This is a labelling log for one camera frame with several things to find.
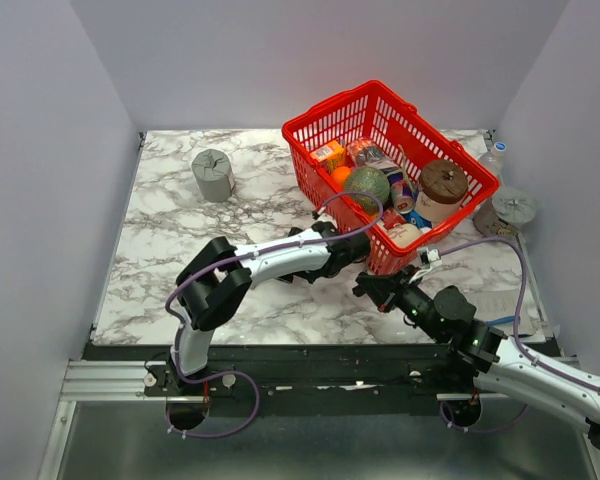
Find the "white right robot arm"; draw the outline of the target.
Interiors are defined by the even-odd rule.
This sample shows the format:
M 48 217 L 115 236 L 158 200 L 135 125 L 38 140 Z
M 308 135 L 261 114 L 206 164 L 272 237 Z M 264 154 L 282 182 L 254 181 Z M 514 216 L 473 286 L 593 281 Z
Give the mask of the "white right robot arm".
M 381 312 L 399 309 L 453 359 L 440 379 L 460 392 L 474 384 L 549 413 L 588 436 L 600 450 L 600 376 L 546 356 L 476 316 L 476 307 L 455 286 L 431 297 L 411 278 L 412 267 L 393 275 L 361 273 L 353 293 Z

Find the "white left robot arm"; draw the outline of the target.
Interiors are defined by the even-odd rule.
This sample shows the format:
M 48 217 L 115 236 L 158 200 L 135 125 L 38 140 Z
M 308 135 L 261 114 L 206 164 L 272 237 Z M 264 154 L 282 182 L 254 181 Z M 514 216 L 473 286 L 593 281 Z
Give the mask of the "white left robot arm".
M 270 280 L 333 278 L 369 254 L 365 230 L 340 234 L 324 221 L 260 244 L 234 246 L 225 237 L 212 239 L 177 276 L 165 304 L 179 320 L 168 384 L 181 395 L 200 387 L 215 330 L 233 318 L 251 288 Z

